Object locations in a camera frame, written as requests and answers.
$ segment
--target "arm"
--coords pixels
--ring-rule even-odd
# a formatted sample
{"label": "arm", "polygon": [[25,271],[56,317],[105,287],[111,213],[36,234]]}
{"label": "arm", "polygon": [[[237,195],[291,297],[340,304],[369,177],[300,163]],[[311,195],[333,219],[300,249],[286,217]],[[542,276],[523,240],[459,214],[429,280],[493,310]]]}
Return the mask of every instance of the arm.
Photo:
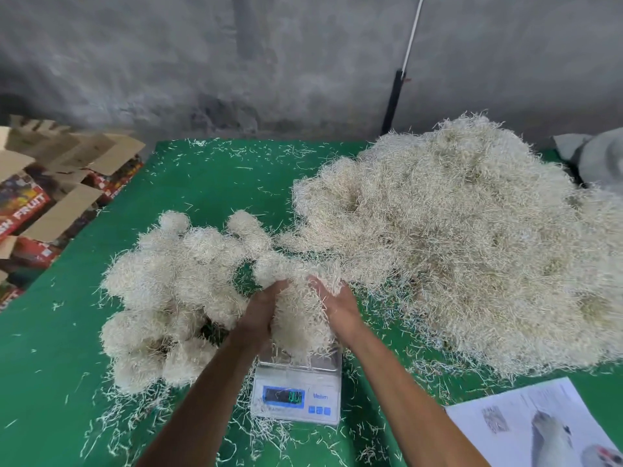
{"label": "arm", "polygon": [[251,297],[245,314],[191,387],[137,467],[214,465],[242,380],[270,342],[276,295],[285,281]]}
{"label": "arm", "polygon": [[310,278],[310,282],[323,300],[331,329],[359,359],[407,465],[489,467],[444,409],[363,322],[348,285],[333,296],[320,281]]}

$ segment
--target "digital scale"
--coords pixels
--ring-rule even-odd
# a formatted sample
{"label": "digital scale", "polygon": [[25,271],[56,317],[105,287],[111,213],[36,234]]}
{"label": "digital scale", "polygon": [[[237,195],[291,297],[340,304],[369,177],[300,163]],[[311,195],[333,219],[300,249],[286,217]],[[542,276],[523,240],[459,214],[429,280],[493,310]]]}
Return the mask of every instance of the digital scale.
{"label": "digital scale", "polygon": [[264,418],[339,424],[342,353],[335,347],[312,357],[309,366],[292,364],[289,354],[273,346],[260,355],[255,369],[251,414]]}

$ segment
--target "green tablecloth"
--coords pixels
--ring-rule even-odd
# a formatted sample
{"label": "green tablecloth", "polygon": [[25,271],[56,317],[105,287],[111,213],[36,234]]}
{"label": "green tablecloth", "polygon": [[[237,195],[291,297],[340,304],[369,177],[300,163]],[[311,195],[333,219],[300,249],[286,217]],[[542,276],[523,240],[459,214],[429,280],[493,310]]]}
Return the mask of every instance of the green tablecloth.
{"label": "green tablecloth", "polygon": [[[158,145],[156,154],[115,201],[70,244],[63,255],[4,313],[0,314],[0,458],[15,466],[121,466],[126,455],[113,457],[95,421],[109,404],[99,395],[108,359],[100,353],[98,333],[116,302],[100,304],[98,285],[111,256],[127,249],[164,210],[185,211],[194,225],[222,227],[232,210],[261,215],[273,228],[291,219],[290,186],[336,155],[356,155],[366,145],[354,143],[274,142],[258,140],[179,140]],[[444,360],[432,349],[417,348],[418,338],[400,326],[368,314],[373,327],[400,356],[405,366],[421,358]],[[591,375],[578,372],[571,379],[597,421],[623,447],[620,402],[623,370],[604,367]],[[564,374],[552,374],[552,377]],[[440,401],[461,401],[502,390],[484,387],[479,376],[447,374],[443,370],[421,376],[421,382]],[[541,379],[522,378],[517,386]],[[177,400],[183,392],[177,393]],[[245,425],[244,414],[236,412]],[[356,362],[345,361],[343,415],[338,430],[294,424],[291,443],[280,461],[267,444],[255,462],[282,465],[403,464],[396,442],[383,430],[385,420],[362,379]],[[140,422],[121,442],[136,452],[153,436],[153,417]],[[87,439],[84,433],[89,431]],[[221,449],[227,464],[251,465],[249,438],[230,425]],[[86,456],[87,449],[95,446]]]}

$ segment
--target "paper sheet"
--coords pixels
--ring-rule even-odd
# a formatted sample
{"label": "paper sheet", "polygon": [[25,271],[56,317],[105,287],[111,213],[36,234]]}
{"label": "paper sheet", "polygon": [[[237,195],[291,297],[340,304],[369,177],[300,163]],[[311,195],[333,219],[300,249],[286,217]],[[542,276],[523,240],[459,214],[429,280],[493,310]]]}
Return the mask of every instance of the paper sheet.
{"label": "paper sheet", "polygon": [[569,378],[446,408],[492,467],[617,467],[623,459]]}

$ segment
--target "forearm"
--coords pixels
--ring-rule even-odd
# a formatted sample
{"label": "forearm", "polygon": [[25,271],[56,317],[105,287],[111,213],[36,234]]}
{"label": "forearm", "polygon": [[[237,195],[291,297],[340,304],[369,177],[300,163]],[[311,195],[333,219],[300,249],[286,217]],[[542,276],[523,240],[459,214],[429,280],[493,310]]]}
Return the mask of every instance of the forearm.
{"label": "forearm", "polygon": [[363,323],[351,349],[359,359],[409,466],[488,463],[394,354]]}
{"label": "forearm", "polygon": [[214,464],[242,380],[257,355],[247,336],[230,333],[138,467]]}

